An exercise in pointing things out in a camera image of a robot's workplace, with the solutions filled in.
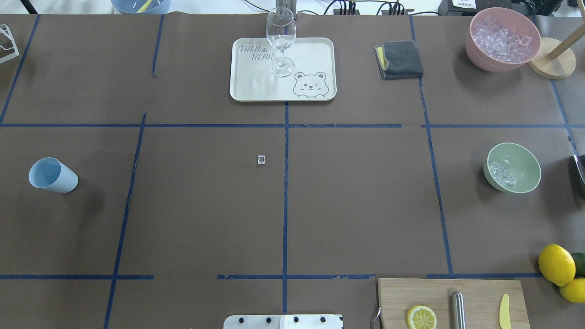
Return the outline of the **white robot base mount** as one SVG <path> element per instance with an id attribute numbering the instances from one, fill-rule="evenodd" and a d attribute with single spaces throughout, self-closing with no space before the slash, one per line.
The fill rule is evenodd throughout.
<path id="1" fill-rule="evenodd" d="M 224 329 L 343 329 L 343 317 L 338 314 L 265 314 L 232 315 Z"/>

